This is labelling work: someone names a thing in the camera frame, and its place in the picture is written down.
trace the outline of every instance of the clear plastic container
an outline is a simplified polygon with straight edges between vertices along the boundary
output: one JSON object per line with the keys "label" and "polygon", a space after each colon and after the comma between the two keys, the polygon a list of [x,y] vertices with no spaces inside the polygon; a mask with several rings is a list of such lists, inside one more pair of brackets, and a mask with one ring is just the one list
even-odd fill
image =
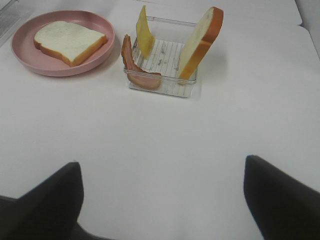
{"label": "clear plastic container", "polygon": [[124,68],[126,74],[139,76],[161,81],[160,86],[155,90],[145,89],[135,85],[128,78],[128,87],[136,90],[149,91],[153,93],[189,98],[197,80],[197,71],[189,79],[177,77],[180,53],[191,36],[196,24],[190,22],[169,20],[148,16],[148,25],[151,33],[155,36],[155,43],[149,58],[145,59],[138,46],[137,34],[131,34],[132,55],[136,65],[144,72],[132,71]]}
{"label": "clear plastic container", "polygon": [[31,15],[31,11],[21,0],[0,0],[0,47]]}

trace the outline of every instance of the yellow cheese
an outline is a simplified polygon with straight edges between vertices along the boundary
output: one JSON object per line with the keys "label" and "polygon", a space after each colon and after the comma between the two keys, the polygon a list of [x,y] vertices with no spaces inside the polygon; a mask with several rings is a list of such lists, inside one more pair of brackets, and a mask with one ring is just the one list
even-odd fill
{"label": "yellow cheese", "polygon": [[142,7],[138,22],[136,23],[136,37],[141,53],[143,57],[147,59],[152,48],[154,47],[156,38],[151,34],[149,29],[146,5]]}

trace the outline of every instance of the bacon strip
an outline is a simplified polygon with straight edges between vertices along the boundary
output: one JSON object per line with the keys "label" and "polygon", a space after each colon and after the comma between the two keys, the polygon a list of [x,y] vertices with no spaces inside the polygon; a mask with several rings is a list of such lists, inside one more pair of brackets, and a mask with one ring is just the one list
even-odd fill
{"label": "bacon strip", "polygon": [[[124,36],[121,49],[121,56],[123,59],[123,64],[127,70],[161,76],[161,73],[144,71],[135,64],[132,55],[131,39],[129,35]],[[147,90],[156,90],[161,85],[161,79],[153,77],[138,76],[130,73],[127,74],[127,77],[135,85]]]}

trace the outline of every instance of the food slice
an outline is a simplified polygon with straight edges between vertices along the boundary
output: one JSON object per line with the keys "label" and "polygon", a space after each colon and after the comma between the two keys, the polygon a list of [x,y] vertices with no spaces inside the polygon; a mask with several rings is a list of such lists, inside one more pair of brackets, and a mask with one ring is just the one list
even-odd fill
{"label": "food slice", "polygon": [[146,13],[146,5],[140,11],[138,22],[136,23],[136,37],[140,51],[145,59],[148,59],[156,38],[151,34]]}
{"label": "food slice", "polygon": [[107,36],[101,32],[66,21],[45,25],[33,38],[37,49],[70,67],[83,63],[107,41]]}
{"label": "food slice", "polygon": [[[135,71],[138,73],[147,73],[138,67],[132,55],[132,45],[129,35],[125,35],[122,43],[121,56],[123,58],[123,64],[127,70]],[[149,74],[161,76],[161,73],[149,72]],[[161,85],[161,79],[149,76],[141,76],[137,74],[127,74],[128,79],[135,85],[147,89],[147,90],[156,90]]]}
{"label": "food slice", "polygon": [[189,79],[219,35],[224,20],[224,11],[210,7],[196,25],[184,45],[179,61],[178,77]]}

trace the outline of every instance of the white bread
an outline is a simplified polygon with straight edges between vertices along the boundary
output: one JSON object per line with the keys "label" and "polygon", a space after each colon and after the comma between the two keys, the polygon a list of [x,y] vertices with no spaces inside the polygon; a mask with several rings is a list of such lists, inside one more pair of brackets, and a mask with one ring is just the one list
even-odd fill
{"label": "white bread", "polygon": [[178,77],[189,79],[218,36],[224,19],[224,12],[210,7],[196,25],[190,38],[182,48]]}
{"label": "white bread", "polygon": [[33,43],[44,54],[78,66],[107,42],[105,34],[73,22],[54,21],[41,28]]}

